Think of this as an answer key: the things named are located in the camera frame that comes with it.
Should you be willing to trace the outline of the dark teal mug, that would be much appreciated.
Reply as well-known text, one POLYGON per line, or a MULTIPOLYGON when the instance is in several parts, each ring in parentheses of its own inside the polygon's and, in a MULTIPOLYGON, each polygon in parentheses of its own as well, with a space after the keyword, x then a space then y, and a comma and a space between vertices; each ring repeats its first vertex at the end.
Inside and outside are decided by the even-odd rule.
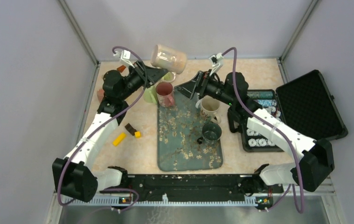
POLYGON ((201 130, 201 136, 196 140, 198 144, 215 144, 222 135, 221 127, 213 122, 206 123, 201 130))

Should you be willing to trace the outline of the light green upside-down mug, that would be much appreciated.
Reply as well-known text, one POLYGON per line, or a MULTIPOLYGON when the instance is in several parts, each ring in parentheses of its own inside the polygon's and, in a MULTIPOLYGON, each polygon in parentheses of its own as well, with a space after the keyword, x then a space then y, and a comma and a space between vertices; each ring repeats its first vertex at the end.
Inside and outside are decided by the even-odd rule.
POLYGON ((149 88, 146 88, 144 95, 143 95, 144 101, 150 104, 158 104, 158 96, 156 93, 156 87, 151 86, 149 88))

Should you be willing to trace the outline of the pink upside-down mug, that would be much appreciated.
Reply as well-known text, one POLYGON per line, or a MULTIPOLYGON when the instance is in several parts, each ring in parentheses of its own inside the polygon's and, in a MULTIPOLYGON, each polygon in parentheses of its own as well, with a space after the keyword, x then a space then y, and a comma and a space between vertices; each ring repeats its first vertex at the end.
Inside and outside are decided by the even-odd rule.
POLYGON ((174 88, 171 83, 160 82, 156 86, 159 105, 162 107, 175 106, 174 88))

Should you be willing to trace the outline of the cream patterned mug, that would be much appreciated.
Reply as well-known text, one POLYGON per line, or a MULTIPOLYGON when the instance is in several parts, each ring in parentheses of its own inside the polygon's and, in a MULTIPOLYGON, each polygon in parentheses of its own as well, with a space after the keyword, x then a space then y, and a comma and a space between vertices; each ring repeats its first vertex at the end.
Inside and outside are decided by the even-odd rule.
POLYGON ((220 124, 220 101, 210 96, 205 96, 196 102, 195 107, 199 109, 199 114, 203 119, 207 119, 213 123, 220 124))

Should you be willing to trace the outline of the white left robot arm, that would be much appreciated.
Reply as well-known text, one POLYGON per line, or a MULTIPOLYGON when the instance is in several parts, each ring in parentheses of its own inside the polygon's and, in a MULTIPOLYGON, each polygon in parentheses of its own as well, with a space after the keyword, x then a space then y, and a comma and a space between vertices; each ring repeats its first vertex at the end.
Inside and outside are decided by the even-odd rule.
POLYGON ((128 71, 126 76, 118 70, 104 74, 104 97, 90 127, 64 158, 54 160, 52 172, 60 205, 67 205, 61 196, 89 202, 97 192, 104 189, 112 187, 118 193, 128 189, 129 181, 124 177, 124 169, 111 167, 95 174, 92 172, 94 161, 108 137, 121 124, 127 110, 133 106, 126 99, 138 90, 144 91, 153 86, 168 70, 149 67, 142 61, 136 61, 128 66, 128 71))

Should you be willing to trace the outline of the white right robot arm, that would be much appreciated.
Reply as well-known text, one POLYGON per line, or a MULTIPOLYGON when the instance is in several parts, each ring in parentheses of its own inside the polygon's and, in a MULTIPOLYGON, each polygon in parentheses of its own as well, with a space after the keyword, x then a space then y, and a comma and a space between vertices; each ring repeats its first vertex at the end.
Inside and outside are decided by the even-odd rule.
POLYGON ((174 89, 185 97, 209 96, 229 106, 228 123, 232 133, 241 132, 243 124, 264 136, 294 159, 293 163, 262 165, 253 178, 253 188, 265 192, 275 184, 297 184, 301 190, 314 192, 334 170, 332 144, 315 140, 278 120, 247 95, 248 83, 240 72, 231 72, 225 81, 199 71, 188 82, 174 89))

